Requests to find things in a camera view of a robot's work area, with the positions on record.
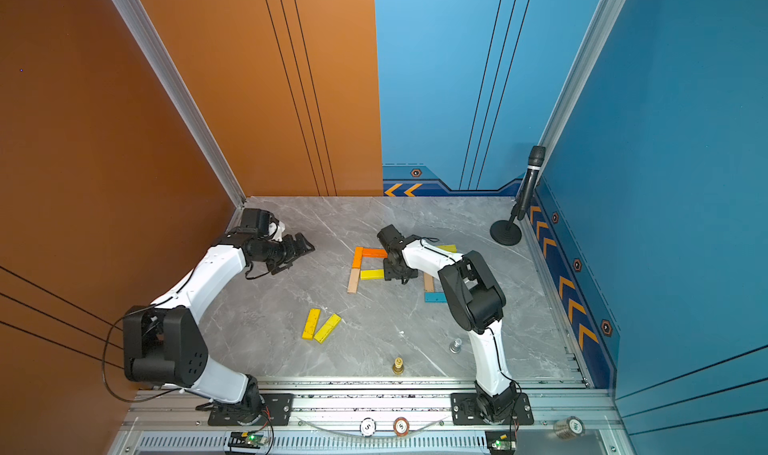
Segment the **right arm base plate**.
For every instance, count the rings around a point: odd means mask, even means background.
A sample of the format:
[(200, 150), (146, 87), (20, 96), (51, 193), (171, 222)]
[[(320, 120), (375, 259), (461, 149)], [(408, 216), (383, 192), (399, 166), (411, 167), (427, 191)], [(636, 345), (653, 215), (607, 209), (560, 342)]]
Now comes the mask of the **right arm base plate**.
[(535, 423), (533, 409), (526, 393), (509, 402), (491, 402), (477, 393), (452, 393), (451, 415), (456, 426), (512, 425), (530, 426)]

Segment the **beige block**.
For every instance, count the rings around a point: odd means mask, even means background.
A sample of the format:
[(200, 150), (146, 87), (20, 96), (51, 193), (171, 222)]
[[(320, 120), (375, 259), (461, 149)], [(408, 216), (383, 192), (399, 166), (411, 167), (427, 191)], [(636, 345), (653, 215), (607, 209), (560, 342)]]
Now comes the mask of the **beige block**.
[(435, 292), (434, 278), (429, 274), (425, 273), (423, 275), (423, 280), (424, 280), (424, 291), (426, 293), (434, 293)]
[(359, 268), (352, 268), (350, 270), (350, 276), (347, 285), (347, 292), (349, 294), (355, 294), (357, 292), (360, 281), (360, 272), (361, 270)]

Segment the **teal block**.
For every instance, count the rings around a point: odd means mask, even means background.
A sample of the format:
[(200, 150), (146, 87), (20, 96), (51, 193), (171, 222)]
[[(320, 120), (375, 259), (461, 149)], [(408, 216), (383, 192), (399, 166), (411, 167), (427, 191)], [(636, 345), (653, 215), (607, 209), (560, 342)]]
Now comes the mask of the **teal block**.
[(426, 303), (446, 303), (447, 299), (443, 292), (425, 292), (424, 301)]

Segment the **light orange block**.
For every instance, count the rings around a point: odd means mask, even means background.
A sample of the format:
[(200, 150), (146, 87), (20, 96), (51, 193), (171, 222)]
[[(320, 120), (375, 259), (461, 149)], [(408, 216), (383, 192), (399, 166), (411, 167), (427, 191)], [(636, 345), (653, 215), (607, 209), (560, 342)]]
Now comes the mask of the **light orange block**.
[(354, 257), (353, 257), (353, 263), (352, 263), (353, 269), (361, 268), (363, 256), (364, 256), (364, 248), (356, 247), (354, 251)]

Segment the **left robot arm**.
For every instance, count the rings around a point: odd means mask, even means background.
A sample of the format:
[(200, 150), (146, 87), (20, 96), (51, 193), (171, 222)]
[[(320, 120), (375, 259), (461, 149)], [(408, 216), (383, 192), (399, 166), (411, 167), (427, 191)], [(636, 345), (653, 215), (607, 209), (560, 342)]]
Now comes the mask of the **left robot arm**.
[(261, 419), (265, 402), (256, 378), (214, 360), (198, 322), (229, 281), (247, 275), (255, 262), (274, 275), (314, 250), (301, 233), (266, 239), (232, 231), (221, 237), (166, 294), (126, 312), (122, 319), (126, 378), (170, 384), (204, 397), (214, 410), (230, 414), (241, 425)]

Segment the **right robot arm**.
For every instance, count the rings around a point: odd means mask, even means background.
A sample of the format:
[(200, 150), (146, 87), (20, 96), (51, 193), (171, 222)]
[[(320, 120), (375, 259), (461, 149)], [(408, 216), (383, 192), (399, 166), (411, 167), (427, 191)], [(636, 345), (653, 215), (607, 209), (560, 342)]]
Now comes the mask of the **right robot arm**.
[(522, 390), (511, 375), (503, 346), (506, 297), (483, 256), (440, 249), (425, 237), (404, 236), (393, 225), (382, 228), (377, 239), (387, 252), (385, 268), (394, 278), (405, 284), (420, 271), (440, 281), (454, 321), (469, 336), (480, 415), (491, 424), (510, 421)]

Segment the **yellow block horizontal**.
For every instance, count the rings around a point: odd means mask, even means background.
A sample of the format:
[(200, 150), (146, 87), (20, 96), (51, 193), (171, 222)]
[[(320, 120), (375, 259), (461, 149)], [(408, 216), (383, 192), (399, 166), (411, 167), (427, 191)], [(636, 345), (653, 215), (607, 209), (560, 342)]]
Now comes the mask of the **yellow block horizontal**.
[(361, 280), (383, 280), (385, 273), (383, 269), (366, 269), (360, 271)]

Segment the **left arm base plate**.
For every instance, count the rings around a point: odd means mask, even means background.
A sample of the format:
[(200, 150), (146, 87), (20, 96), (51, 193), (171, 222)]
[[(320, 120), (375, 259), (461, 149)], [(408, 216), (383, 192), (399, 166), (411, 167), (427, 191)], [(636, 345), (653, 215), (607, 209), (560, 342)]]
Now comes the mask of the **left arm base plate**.
[(266, 416), (269, 416), (273, 427), (287, 426), (292, 414), (294, 395), (292, 393), (267, 393), (262, 394), (261, 397), (263, 402), (260, 411), (248, 412), (245, 409), (215, 403), (209, 412), (207, 424), (209, 426), (254, 426), (259, 428), (266, 424)]

